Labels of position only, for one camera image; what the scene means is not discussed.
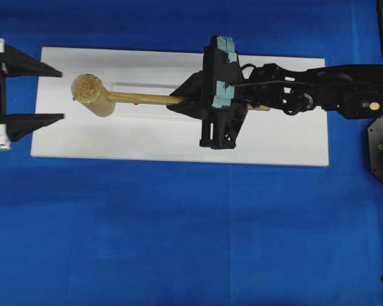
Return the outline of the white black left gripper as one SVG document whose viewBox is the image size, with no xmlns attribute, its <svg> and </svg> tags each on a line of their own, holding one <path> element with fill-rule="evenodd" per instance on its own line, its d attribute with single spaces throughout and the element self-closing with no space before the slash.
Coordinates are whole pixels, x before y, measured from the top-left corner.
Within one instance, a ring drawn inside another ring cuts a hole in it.
<svg viewBox="0 0 383 306">
<path fill-rule="evenodd" d="M 17 142 L 37 129 L 64 119 L 63 113 L 6 114 L 5 77 L 62 77 L 62 72 L 41 62 L 0 38 L 0 150 L 9 150 Z"/>
</svg>

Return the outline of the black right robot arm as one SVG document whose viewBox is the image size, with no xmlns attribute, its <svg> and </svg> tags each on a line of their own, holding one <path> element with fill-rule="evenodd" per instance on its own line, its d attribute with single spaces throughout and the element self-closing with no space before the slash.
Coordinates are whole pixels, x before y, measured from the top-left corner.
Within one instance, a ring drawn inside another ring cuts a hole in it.
<svg viewBox="0 0 383 306">
<path fill-rule="evenodd" d="M 249 107 L 286 115 L 321 107 L 346 119 L 383 117 L 383 64 L 351 64 L 290 71 L 275 63 L 253 67 L 248 78 L 234 41 L 213 36 L 204 47 L 202 70 L 171 95 L 185 100 L 169 110 L 202 123 L 201 147 L 233 149 Z"/>
</svg>

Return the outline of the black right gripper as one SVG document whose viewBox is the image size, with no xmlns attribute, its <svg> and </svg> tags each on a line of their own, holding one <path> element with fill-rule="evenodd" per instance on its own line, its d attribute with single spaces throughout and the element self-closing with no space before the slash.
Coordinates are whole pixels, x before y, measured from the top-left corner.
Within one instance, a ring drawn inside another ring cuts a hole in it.
<svg viewBox="0 0 383 306">
<path fill-rule="evenodd" d="M 201 97 L 203 97 L 207 101 L 213 101 L 213 49 L 210 47 L 210 43 L 204 47 L 202 71 L 192 74 L 170 96 L 184 97 L 194 101 L 200 101 Z M 239 72 L 239 82 L 234 84 L 236 95 L 232 102 L 235 101 L 248 106 L 248 101 L 244 98 L 243 88 L 241 87 L 244 76 L 240 63 Z M 211 149 L 234 149 L 237 136 L 247 115 L 234 115 L 233 117 L 217 115 L 215 118 L 210 119 L 209 110 L 200 102 L 180 102 L 168 105 L 167 109 L 201 120 L 202 136 L 200 146 Z"/>
</svg>

